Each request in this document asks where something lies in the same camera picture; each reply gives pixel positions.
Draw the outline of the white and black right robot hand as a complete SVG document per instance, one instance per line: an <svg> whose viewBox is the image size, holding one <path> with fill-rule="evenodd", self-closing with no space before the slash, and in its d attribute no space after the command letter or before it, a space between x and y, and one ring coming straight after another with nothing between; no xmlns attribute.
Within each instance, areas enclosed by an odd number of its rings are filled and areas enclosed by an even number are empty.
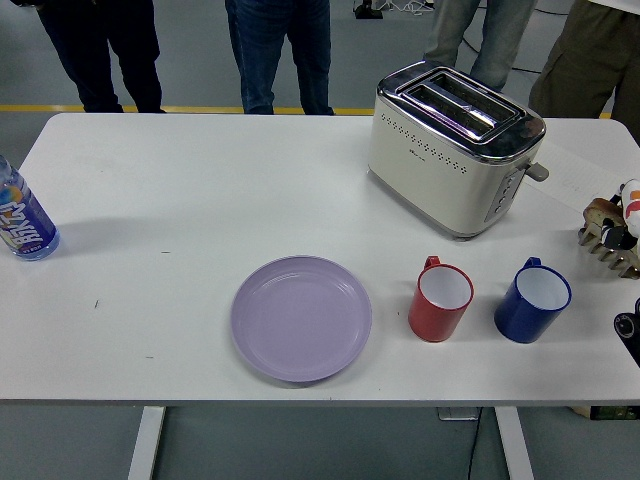
<svg viewBox="0 0 640 480"><path fill-rule="evenodd" d="M623 225L616 226L612 218L605 217L601 228L603 245L614 250L631 250L639 239L639 181L631 179L618 193L623 210Z"/></svg>

